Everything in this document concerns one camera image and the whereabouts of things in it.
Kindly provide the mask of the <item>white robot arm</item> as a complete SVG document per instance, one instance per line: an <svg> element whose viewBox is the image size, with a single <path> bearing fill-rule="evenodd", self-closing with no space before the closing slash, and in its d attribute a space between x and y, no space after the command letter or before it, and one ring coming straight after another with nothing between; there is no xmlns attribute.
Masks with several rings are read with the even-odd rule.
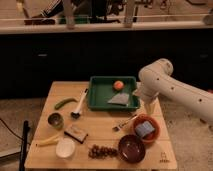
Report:
<svg viewBox="0 0 213 171"><path fill-rule="evenodd" d="M163 94L193 110L200 119L213 126L213 93L172 78L172 72L173 65L165 58L143 67L138 74L140 85L133 94L147 104Z"/></svg>

